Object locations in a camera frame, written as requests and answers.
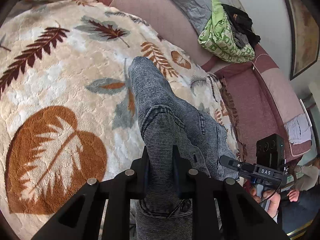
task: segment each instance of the camera lens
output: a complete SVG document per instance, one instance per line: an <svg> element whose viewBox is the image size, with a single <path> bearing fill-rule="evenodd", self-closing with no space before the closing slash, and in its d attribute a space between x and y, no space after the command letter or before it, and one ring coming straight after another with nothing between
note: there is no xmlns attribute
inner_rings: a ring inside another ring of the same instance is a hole
<svg viewBox="0 0 320 240"><path fill-rule="evenodd" d="M266 152L269 149L269 144L266 142L263 146L263 151Z"/></svg>
<svg viewBox="0 0 320 240"><path fill-rule="evenodd" d="M270 144L270 149L273 149L275 146L276 146L276 142L272 141L271 144Z"/></svg>

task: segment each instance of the ruffled brown trim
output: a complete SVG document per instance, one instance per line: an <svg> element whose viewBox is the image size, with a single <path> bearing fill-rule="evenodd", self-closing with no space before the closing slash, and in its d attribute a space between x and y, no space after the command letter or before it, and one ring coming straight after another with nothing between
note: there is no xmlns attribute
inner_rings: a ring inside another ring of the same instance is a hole
<svg viewBox="0 0 320 240"><path fill-rule="evenodd" d="M239 115L238 111L235 107L235 103L233 102L233 98L231 94L228 92L227 87L228 83L224 77L220 79L221 83L221 88L220 88L220 94L221 97L226 105L226 109L229 113L230 121L232 124L232 127L235 129L235 135L236 135L236 140L238 142L238 148L240 151L240 159L241 161L245 162L248 156L247 150L246 150L246 145L242 138L241 131L239 128Z"/></svg>

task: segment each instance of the gray striped jeans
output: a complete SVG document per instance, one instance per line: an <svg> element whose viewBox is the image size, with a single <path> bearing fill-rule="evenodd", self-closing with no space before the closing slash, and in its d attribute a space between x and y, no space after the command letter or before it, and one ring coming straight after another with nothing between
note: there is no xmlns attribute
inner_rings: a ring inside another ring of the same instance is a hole
<svg viewBox="0 0 320 240"><path fill-rule="evenodd" d="M237 179L237 172L219 164L219 157L236 158L226 143L226 129L172 92L168 81L146 57L134 58L129 76L146 144L150 175L148 193L138 201L137 235L141 240L191 240L192 206L181 210L172 178L172 145L194 169L211 178Z"/></svg>

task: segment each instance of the folded green blanket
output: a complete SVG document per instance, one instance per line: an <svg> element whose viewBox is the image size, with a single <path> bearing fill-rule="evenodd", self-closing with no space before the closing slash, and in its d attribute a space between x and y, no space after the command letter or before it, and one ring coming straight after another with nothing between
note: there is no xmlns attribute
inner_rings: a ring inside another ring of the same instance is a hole
<svg viewBox="0 0 320 240"><path fill-rule="evenodd" d="M214 55L231 63L244 63L254 59L250 44L239 49L235 44L228 16L219 0L212 1L212 16L201 32L198 42Z"/></svg>

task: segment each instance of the jeans button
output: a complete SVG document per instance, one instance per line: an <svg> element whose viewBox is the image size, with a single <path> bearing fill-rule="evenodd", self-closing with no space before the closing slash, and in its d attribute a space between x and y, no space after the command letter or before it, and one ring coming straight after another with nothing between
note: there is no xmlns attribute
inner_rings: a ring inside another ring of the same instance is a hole
<svg viewBox="0 0 320 240"><path fill-rule="evenodd" d="M180 206L180 210L181 212L187 212L191 207L191 201L190 199L185 199L182 201L181 206Z"/></svg>

